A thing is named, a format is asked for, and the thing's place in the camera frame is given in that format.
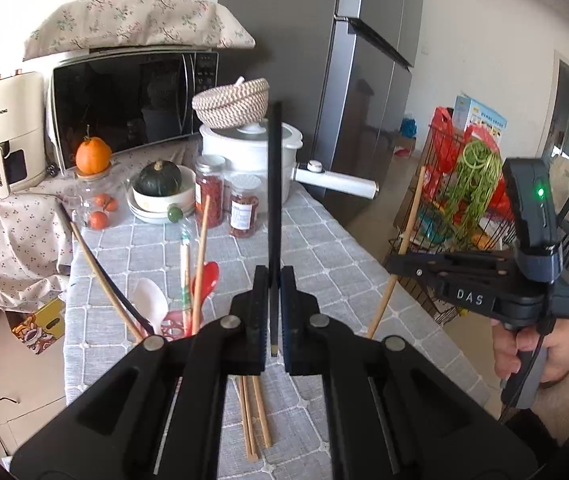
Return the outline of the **right hand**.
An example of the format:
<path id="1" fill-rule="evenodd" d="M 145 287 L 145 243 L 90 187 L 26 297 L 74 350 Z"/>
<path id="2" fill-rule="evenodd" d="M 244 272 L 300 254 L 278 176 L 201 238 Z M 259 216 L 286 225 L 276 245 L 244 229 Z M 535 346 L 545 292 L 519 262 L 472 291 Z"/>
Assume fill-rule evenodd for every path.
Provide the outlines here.
<path id="1" fill-rule="evenodd" d="M 533 405 L 509 416 L 507 427 L 531 448 L 569 448 L 569 320 L 557 321 L 545 338 L 540 338 L 534 328 L 517 334 L 498 322 L 491 328 L 495 372 L 501 379 L 510 378 L 523 367 L 519 352 L 535 350 L 537 344 L 547 352 Z"/>

